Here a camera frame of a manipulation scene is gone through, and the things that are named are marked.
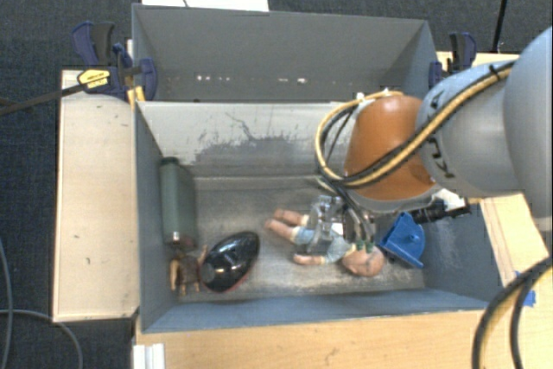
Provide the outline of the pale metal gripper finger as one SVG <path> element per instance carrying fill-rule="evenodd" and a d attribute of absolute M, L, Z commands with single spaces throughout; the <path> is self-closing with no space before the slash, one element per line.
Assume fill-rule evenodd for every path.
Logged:
<path fill-rule="evenodd" d="M 306 246 L 308 254 L 326 254 L 334 241 L 331 227 L 318 226 L 312 229 L 312 238 Z"/>
<path fill-rule="evenodd" d="M 332 227 L 341 223 L 341 198 L 320 195 L 312 202 L 308 215 L 308 228 Z"/>

